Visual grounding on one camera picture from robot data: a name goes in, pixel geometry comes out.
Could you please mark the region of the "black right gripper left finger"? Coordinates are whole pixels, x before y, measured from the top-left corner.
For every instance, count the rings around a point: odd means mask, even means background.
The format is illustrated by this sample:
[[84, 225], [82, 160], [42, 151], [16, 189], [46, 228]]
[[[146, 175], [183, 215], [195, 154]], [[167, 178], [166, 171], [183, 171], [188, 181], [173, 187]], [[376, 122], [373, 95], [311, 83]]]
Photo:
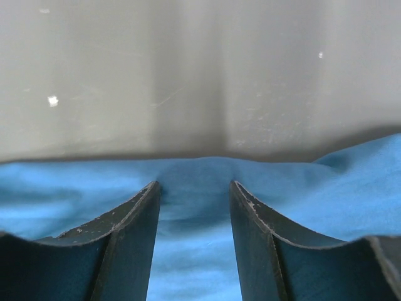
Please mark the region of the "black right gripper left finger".
[[145, 300], [160, 184], [57, 237], [1, 233], [2, 300]]

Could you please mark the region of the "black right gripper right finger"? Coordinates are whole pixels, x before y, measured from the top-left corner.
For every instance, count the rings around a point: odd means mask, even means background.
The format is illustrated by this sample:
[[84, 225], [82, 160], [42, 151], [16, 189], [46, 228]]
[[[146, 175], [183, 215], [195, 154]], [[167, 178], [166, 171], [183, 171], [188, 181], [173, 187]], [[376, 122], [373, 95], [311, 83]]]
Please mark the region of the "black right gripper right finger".
[[399, 300], [400, 237], [342, 241], [301, 226], [239, 182], [229, 205], [243, 300]]

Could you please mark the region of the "blue t shirt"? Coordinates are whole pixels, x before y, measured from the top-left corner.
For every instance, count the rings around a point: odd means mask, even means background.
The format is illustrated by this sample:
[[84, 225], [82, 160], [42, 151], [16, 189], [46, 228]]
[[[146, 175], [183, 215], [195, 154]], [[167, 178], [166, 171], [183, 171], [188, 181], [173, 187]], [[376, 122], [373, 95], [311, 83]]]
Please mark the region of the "blue t shirt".
[[312, 163], [198, 159], [14, 162], [1, 166], [1, 228], [56, 236], [162, 186], [149, 300], [239, 300], [229, 183], [340, 240], [400, 233], [400, 135]]

